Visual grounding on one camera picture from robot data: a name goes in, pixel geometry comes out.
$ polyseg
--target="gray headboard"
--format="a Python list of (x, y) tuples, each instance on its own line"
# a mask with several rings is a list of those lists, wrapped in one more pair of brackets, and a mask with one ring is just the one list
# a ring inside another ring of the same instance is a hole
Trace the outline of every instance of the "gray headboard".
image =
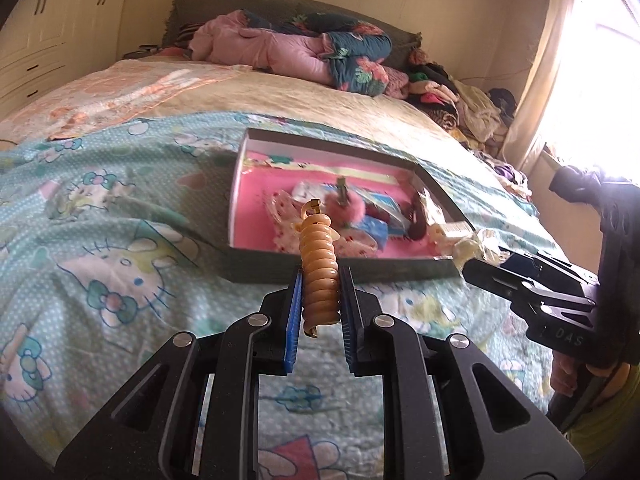
[(420, 32), (412, 34), (399, 28), (380, 22), (364, 14), (349, 9), (315, 2), (313, 0), (174, 0), (174, 6), (166, 22), (162, 46), (171, 46), (178, 37), (179, 27), (185, 23), (203, 23), (220, 14), (228, 14), (236, 9), (247, 9), (266, 18), (271, 23), (284, 22), (298, 14), (311, 12), (338, 12), (348, 14), (377, 25), (384, 30), (393, 43), (391, 54), (383, 63), (404, 70), (410, 50), (420, 46)]

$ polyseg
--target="bed sheet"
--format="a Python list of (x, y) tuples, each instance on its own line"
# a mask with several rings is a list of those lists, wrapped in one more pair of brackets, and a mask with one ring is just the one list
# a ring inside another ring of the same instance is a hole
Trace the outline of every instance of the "bed sheet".
[[(362, 146), (422, 164), (476, 227), (560, 255), (502, 189), (320, 124), (239, 112), (145, 118), (78, 139), (0, 153), (0, 392), (47, 462), (178, 330), (223, 331), (275, 286), (221, 279), (228, 192), (247, 127)], [(185, 145), (184, 139), (192, 139)], [(504, 300), (459, 278), (370, 284), (421, 333), (468, 334), (544, 408), (550, 353)], [(382, 383), (348, 373), (339, 326), (302, 338), (296, 370), (264, 378), (262, 478), (377, 478)]]

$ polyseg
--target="spiral phone cord hair tie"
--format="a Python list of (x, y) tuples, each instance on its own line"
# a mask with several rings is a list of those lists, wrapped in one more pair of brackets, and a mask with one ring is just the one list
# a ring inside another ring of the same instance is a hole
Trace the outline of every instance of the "spiral phone cord hair tie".
[(340, 283), (334, 251), (334, 240), (340, 235), (331, 229), (331, 219), (320, 212), (318, 199), (303, 205), (300, 216), (300, 256), (304, 284), (303, 330), (310, 337), (318, 337), (316, 326), (332, 325), (340, 321)]

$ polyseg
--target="open cardboard box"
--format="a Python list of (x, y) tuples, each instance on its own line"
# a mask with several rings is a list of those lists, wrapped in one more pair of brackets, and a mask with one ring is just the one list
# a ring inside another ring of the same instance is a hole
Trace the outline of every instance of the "open cardboard box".
[[(447, 222), (471, 225), (433, 177), (414, 162), (338, 142), (249, 128), (234, 171), (225, 277), (241, 283), (289, 283), (300, 256), (278, 252), (267, 200), (280, 190), (292, 193), (297, 183), (330, 184), (345, 173), (348, 186), (386, 194), (397, 202), (414, 189), (426, 188)], [(377, 257), (341, 257), (338, 262), (351, 267), (357, 283), (458, 275), (450, 256), (430, 256), (421, 247), (420, 242), (390, 238)]]

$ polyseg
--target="white wardrobe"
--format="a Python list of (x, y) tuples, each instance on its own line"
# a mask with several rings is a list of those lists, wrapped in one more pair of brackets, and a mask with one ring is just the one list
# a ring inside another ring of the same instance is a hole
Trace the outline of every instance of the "white wardrobe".
[(0, 29), (0, 120), (116, 61), (124, 0), (20, 0)]

